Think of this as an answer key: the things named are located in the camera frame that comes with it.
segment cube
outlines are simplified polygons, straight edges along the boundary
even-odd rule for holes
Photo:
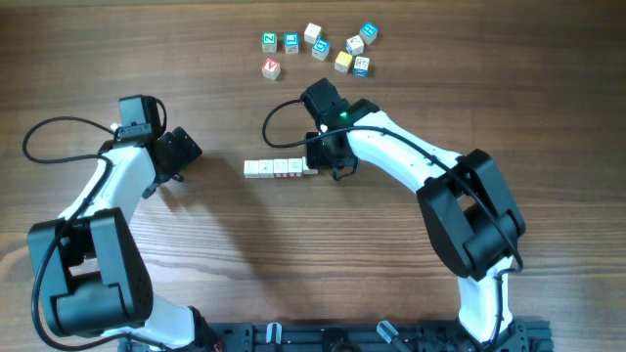
[[[326,40],[318,39],[313,45],[313,58],[324,61],[331,51],[331,44]]]
[[[348,73],[350,64],[352,63],[352,55],[346,52],[339,52],[335,60],[335,69],[339,72]]]
[[[244,161],[244,176],[246,178],[258,178],[258,160]]]
[[[315,44],[321,36],[322,28],[317,24],[310,23],[304,29],[304,41],[307,43]]]
[[[363,44],[363,40],[361,40],[361,37],[358,35],[345,41],[345,50],[347,50],[350,55],[357,56],[362,54],[364,48],[365,44]]]
[[[302,177],[302,158],[289,159],[290,177]]]
[[[259,160],[258,176],[260,178],[274,178],[274,160]]]
[[[263,32],[261,45],[266,53],[276,53],[278,48],[278,36],[276,32]]]
[[[359,36],[367,45],[372,44],[377,35],[379,35],[379,28],[370,22],[365,23],[359,32]]]
[[[297,54],[300,41],[297,38],[297,33],[285,33],[285,53]]]
[[[281,64],[272,59],[267,59],[261,70],[263,75],[271,80],[276,80],[279,73],[281,73]]]
[[[274,177],[289,177],[289,161],[274,159]]]
[[[368,68],[370,67],[370,59],[357,57],[354,59],[354,75],[359,77],[368,76]]]
[[[317,169],[310,169],[306,164],[306,156],[302,157],[302,173],[305,175],[315,175],[318,173]]]

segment wooden surface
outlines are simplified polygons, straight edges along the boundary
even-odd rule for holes
[[[626,349],[626,27],[609,1],[261,3],[0,12],[0,350],[45,347],[31,326],[26,232],[78,196],[93,161],[38,165],[21,152],[36,122],[109,125],[117,99],[154,95],[170,127],[203,148],[142,200],[131,230],[155,290],[213,322],[454,319],[456,278],[428,242],[415,197],[365,164],[336,183],[246,180],[244,159],[300,156],[263,144],[267,112],[328,77],[444,149],[488,151],[527,224],[514,313],[552,322],[558,351]],[[334,70],[344,40],[372,21],[372,77]],[[266,55],[260,33],[321,25],[329,60]],[[261,75],[267,57],[279,81]],[[304,109],[270,137],[301,139]],[[92,153],[109,136],[60,123],[41,157]]]

